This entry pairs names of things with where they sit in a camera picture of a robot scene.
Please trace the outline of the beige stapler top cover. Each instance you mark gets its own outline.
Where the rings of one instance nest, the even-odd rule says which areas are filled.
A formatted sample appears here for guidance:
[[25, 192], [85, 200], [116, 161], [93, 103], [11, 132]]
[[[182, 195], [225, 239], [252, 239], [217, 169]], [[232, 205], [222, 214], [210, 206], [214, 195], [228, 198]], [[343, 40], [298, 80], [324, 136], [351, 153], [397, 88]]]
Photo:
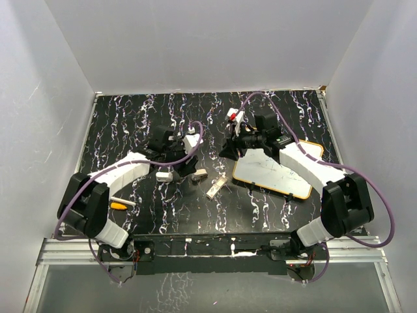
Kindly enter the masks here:
[[158, 171], [156, 173], [156, 180], [161, 183], [170, 183], [173, 181], [173, 174], [171, 172]]

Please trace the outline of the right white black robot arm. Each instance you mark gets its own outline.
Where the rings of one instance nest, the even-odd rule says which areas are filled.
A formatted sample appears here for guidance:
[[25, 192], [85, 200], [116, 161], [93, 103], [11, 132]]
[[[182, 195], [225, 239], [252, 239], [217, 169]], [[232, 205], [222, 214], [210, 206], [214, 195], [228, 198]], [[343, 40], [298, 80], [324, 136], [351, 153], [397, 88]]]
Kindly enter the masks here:
[[238, 161], [250, 150], [261, 150], [301, 176], [321, 197], [320, 216], [292, 231], [289, 242], [280, 249], [304, 259], [314, 246], [347, 235], [374, 219], [366, 180], [309, 157], [299, 143], [281, 132], [275, 115], [256, 115], [254, 127], [245, 123], [244, 113], [236, 109], [228, 111], [227, 119], [231, 135], [223, 144], [220, 157]]

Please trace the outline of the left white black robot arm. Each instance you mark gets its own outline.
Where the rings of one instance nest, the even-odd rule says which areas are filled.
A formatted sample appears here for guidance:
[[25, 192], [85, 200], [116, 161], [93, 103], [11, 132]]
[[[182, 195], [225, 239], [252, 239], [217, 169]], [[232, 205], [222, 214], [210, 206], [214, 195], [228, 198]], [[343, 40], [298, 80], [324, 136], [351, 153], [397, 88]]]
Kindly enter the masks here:
[[202, 124], [194, 121], [185, 135], [171, 127], [157, 126], [147, 143], [124, 158], [93, 173], [72, 175], [57, 212], [58, 225], [66, 224], [88, 239], [111, 246], [120, 260], [134, 254], [129, 234], [108, 217], [109, 201], [118, 191], [162, 167], [173, 168], [181, 177], [195, 173], [196, 151], [203, 143]]

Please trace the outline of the orange framed whiteboard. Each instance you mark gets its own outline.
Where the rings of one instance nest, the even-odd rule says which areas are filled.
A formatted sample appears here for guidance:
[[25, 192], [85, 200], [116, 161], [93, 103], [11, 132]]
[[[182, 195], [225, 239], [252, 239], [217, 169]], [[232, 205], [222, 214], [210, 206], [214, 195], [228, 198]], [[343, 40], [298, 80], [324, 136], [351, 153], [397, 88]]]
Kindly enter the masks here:
[[295, 171], [266, 156], [262, 149], [248, 149], [235, 162], [233, 179], [251, 186], [271, 190], [305, 200], [313, 187]]

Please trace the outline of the white marker pen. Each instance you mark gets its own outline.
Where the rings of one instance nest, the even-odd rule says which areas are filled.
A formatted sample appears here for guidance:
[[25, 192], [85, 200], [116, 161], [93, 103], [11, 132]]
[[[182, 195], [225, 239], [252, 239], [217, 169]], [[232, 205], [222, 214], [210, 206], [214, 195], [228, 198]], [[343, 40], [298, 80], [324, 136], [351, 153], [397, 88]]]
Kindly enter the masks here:
[[133, 202], [133, 201], [124, 200], [124, 199], [117, 198], [117, 197], [114, 197], [114, 196], [110, 197], [110, 200], [111, 201], [114, 201], [114, 202], [117, 202], [117, 203], [123, 203], [125, 205], [131, 205], [131, 206], [135, 206], [136, 205], [136, 203]]

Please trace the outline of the yellow marker cap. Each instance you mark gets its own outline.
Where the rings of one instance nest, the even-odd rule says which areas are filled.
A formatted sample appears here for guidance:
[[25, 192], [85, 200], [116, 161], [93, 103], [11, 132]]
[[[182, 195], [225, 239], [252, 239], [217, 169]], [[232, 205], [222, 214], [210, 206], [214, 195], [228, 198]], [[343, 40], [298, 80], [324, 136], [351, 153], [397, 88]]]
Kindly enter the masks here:
[[112, 202], [110, 208], [113, 210], [125, 211], [128, 207], [123, 203]]

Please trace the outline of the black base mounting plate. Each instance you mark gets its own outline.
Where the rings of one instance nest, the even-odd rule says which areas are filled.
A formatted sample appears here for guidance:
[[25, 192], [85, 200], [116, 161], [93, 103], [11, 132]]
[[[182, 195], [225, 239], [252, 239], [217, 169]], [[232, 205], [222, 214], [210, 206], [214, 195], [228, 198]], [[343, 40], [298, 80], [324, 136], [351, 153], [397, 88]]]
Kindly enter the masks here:
[[136, 234], [121, 249], [101, 244], [98, 259], [111, 267], [129, 265], [135, 275], [166, 273], [268, 273], [328, 263], [324, 245], [298, 248], [289, 233]]

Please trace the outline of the aluminium frame rail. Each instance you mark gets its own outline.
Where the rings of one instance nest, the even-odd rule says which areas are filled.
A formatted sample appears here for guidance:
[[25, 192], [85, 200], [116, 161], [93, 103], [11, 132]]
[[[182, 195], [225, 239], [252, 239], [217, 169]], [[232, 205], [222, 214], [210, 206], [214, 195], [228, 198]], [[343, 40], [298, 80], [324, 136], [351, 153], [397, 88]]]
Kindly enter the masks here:
[[[368, 248], [343, 237], [327, 244], [331, 263], [387, 263], [382, 248]], [[58, 241], [46, 239], [42, 243], [37, 265], [94, 265], [96, 263], [88, 241]]]

